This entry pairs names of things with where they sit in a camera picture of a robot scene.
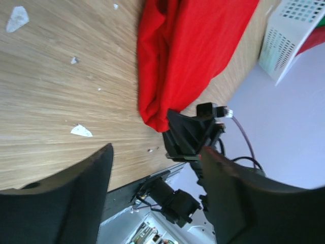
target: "perforated basket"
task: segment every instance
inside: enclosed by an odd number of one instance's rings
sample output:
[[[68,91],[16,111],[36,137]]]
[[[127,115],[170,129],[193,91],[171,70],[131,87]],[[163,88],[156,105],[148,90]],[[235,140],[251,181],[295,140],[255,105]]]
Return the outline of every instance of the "perforated basket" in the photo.
[[[278,82],[325,14],[325,0],[283,0],[271,14],[260,66]]]

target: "red fabric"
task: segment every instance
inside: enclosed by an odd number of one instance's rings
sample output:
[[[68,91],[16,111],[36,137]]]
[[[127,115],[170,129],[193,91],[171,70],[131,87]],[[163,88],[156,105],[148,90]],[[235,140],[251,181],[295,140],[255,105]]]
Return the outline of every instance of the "red fabric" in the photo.
[[[229,63],[258,0],[147,0],[138,35],[139,112],[168,130]]]
[[[325,26],[318,27],[314,29],[313,32],[309,35],[305,43],[301,46],[297,55],[324,42],[325,42]]]

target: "wooden table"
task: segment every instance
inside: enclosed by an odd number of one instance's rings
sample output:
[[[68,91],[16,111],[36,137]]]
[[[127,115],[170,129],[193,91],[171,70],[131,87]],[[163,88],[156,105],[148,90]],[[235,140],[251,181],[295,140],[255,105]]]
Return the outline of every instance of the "wooden table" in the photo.
[[[227,103],[255,64],[266,12],[278,2],[261,1],[230,65],[185,113],[193,115],[199,102]],[[14,6],[24,6],[30,22],[7,33]],[[0,189],[61,171],[108,142],[115,149],[110,190],[174,164],[161,134],[137,112],[143,6],[140,0],[0,0]],[[78,124],[93,137],[71,134]]]

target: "white wall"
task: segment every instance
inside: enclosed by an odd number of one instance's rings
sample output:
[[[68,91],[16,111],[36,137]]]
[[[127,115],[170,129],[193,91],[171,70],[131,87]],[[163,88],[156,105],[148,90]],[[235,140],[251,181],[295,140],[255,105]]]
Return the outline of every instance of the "white wall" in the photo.
[[[256,65],[228,106],[244,127],[267,177],[325,185],[325,44],[301,55],[277,85]],[[249,155],[231,120],[222,139],[229,158]]]

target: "white plastic basket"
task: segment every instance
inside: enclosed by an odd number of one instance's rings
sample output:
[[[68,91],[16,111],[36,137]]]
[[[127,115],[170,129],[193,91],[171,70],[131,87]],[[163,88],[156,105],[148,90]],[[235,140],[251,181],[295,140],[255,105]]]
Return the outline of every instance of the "white plastic basket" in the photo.
[[[325,15],[325,0],[282,0],[271,14],[259,65],[278,84],[310,33]]]

